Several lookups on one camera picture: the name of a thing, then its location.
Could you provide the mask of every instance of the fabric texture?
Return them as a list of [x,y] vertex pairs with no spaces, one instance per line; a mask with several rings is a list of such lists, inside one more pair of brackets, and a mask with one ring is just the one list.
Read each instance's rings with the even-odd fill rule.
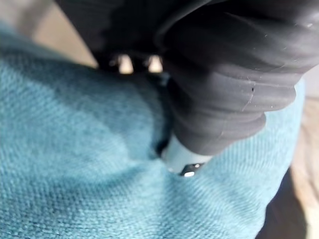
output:
[[182,178],[157,153],[170,131],[164,88],[0,43],[1,239],[256,236],[292,160],[303,83],[259,134]]

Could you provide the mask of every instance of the teal fabric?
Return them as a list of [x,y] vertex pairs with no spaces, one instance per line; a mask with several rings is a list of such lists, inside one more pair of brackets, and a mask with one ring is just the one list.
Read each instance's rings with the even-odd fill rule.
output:
[[262,132],[182,178],[157,154],[164,88],[0,36],[1,239],[256,236],[293,157],[303,83]]

